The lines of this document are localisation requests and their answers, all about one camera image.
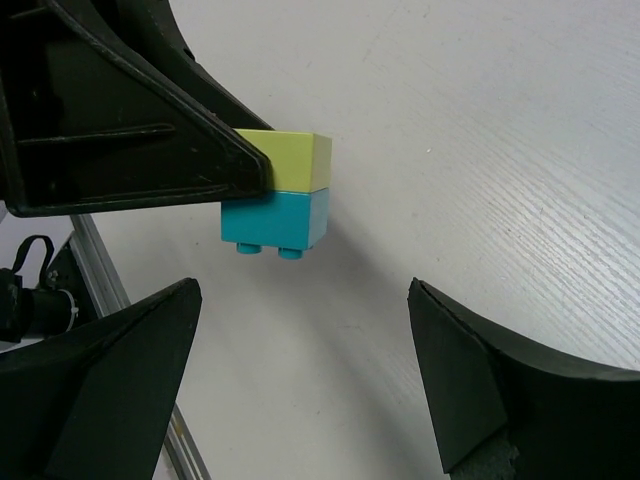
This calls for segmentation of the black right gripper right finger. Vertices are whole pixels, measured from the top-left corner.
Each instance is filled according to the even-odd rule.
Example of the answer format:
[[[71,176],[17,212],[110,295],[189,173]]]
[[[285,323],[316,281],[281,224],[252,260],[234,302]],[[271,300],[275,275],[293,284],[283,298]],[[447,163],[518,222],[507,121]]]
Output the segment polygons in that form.
[[[550,348],[413,280],[410,323],[452,479],[635,479],[639,374]]]

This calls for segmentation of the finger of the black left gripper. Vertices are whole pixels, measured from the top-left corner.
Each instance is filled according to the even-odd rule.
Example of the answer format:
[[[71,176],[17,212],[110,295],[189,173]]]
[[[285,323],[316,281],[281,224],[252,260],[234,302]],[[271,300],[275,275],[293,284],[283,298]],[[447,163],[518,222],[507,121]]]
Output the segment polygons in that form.
[[[1,5],[1,198],[47,217],[255,198],[267,124],[195,59],[166,1]]]

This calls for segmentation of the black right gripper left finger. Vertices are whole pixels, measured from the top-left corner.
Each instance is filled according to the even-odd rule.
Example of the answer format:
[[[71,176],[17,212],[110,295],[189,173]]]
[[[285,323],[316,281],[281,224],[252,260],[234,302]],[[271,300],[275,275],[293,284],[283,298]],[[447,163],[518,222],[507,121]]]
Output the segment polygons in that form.
[[[152,478],[201,304],[185,278],[2,354],[2,478]]]

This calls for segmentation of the yellow-green and teal small lego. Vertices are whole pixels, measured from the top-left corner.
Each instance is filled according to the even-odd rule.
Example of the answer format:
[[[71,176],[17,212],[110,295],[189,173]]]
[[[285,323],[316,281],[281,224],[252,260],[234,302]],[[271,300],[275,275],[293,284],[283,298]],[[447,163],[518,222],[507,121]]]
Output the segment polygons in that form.
[[[237,132],[268,157],[273,186],[260,198],[221,204],[221,240],[241,254],[270,247],[298,260],[327,231],[332,140],[309,132]]]

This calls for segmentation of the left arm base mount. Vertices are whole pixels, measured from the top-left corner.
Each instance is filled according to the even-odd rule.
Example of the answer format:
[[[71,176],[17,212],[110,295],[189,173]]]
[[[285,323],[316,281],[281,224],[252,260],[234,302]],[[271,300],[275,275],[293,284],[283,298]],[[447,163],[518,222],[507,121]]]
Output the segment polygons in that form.
[[[36,263],[36,284],[25,281],[27,261],[36,243],[42,258]],[[42,234],[25,238],[13,263],[1,268],[1,351],[25,347],[66,333],[101,317],[69,245],[54,252],[53,240]]]

